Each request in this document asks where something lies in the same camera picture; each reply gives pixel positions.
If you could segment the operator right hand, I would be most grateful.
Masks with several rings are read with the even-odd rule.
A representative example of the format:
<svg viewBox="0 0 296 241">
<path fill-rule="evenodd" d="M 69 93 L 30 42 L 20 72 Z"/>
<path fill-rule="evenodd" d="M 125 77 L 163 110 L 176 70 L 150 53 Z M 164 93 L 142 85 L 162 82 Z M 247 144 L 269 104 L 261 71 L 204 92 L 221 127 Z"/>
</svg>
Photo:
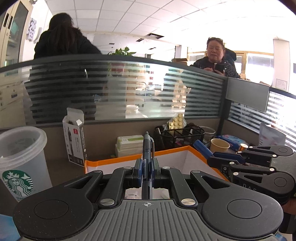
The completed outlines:
<svg viewBox="0 0 296 241">
<path fill-rule="evenodd" d="M 296 215 L 296 199 L 291 198 L 286 204 L 282 206 L 285 213 Z"/>
</svg>

